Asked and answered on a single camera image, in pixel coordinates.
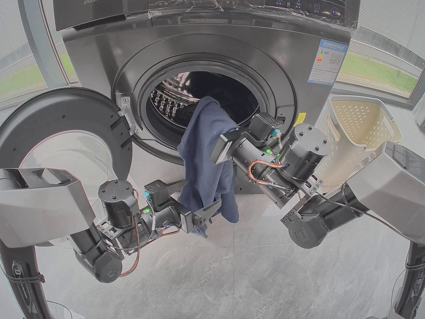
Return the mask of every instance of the energy label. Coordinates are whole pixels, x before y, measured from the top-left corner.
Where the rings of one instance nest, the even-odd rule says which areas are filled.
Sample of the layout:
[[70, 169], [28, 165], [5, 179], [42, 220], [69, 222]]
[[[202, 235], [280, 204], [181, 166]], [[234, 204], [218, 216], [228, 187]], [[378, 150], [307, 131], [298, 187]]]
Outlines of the energy label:
[[308, 82], [333, 85], [347, 50], [347, 45], [322, 39]]

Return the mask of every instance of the washing machine door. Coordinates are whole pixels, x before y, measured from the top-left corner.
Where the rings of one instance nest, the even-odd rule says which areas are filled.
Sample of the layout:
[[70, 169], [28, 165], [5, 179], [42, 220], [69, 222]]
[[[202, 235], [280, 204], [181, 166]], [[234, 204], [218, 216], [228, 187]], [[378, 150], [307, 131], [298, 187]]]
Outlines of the washing machine door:
[[86, 88], [40, 94], [0, 126], [0, 168], [66, 169], [81, 180], [92, 206], [99, 185], [127, 179], [131, 159], [129, 126], [119, 107]]

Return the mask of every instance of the clothing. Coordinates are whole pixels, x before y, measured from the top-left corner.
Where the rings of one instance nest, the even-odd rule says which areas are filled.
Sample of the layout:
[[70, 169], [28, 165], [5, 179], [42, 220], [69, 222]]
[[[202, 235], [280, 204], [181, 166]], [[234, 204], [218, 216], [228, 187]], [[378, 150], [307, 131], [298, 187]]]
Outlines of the clothing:
[[220, 104], [212, 97], [202, 98], [193, 113], [182, 141], [177, 147], [184, 161], [189, 184], [182, 189], [178, 201], [195, 212], [221, 198], [221, 214], [229, 222], [239, 220], [234, 187], [237, 184], [233, 164], [215, 165], [210, 155], [221, 134], [236, 130]]

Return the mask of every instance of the beige laundry basket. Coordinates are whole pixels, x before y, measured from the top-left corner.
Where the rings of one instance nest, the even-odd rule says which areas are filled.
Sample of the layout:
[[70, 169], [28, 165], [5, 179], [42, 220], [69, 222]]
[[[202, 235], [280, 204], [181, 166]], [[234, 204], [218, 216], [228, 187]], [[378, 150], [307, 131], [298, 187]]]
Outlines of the beige laundry basket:
[[379, 99], [332, 96], [316, 126], [332, 142], [332, 152], [315, 175], [324, 186], [344, 183], [354, 167], [385, 141], [401, 142], [401, 132]]

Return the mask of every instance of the plastic wrap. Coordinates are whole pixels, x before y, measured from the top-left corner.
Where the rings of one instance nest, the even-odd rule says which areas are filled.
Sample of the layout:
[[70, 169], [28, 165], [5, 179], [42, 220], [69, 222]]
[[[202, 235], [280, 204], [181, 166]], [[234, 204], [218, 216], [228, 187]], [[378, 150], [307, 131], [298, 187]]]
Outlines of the plastic wrap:
[[360, 0], [148, 0], [150, 18], [171, 14], [249, 13], [357, 29]]

